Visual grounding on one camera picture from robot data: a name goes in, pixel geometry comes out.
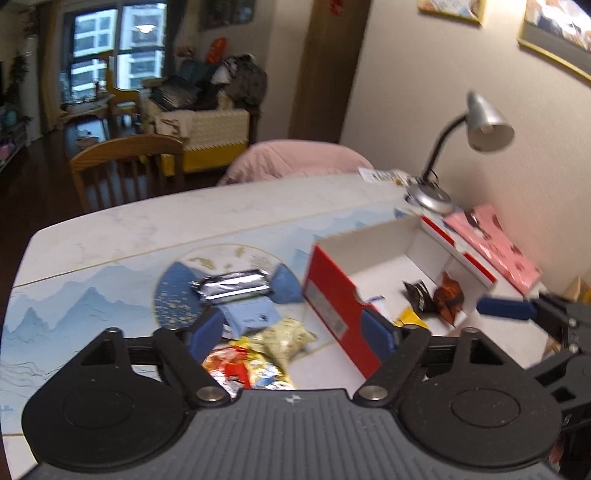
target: blue snack package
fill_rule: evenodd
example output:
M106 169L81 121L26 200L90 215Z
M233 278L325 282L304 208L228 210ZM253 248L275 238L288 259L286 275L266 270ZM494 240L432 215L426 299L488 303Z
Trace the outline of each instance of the blue snack package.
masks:
M275 304L261 296L217 306L225 315L235 339L270 327L281 320Z

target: pink package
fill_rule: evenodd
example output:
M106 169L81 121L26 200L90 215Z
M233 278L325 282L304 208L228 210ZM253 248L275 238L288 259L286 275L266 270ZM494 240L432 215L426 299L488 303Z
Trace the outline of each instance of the pink package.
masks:
M481 205L467 213L452 213L445 217L445 224L454 229L486 258L523 295L540 280L542 272L523 256L507 238L492 205Z

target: lamp arm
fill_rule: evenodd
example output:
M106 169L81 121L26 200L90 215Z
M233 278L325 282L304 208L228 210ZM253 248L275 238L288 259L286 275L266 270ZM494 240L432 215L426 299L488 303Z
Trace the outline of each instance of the lamp arm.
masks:
M429 175L433 171L433 166L435 165L435 162L437 161L437 157L439 156L439 151L441 150L441 148L442 148L443 144L445 143L445 140L447 139L449 134L452 133L462 123L466 122L467 119L468 119L467 114L459 116L453 122L451 122L445 128L445 130L443 132L441 132L441 134L439 135L439 138L437 139L437 143L435 144L435 147L433 148L433 152L431 152L431 157L429 158L429 163L427 164L427 167L425 168L423 175L421 176L423 183L429 183Z

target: picture frame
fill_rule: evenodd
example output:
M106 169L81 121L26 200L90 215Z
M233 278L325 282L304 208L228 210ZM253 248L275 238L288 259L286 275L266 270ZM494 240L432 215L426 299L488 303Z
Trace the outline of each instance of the picture frame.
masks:
M574 0L527 0L517 42L591 81L591 18Z
M417 0L419 11L482 25L486 0Z

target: barcode label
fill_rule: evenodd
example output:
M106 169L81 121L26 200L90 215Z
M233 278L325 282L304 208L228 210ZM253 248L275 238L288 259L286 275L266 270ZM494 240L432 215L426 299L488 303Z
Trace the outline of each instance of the barcode label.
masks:
M324 321L336 339L341 340L345 336L349 326L313 281L308 280L304 294L310 305L314 307L316 313Z

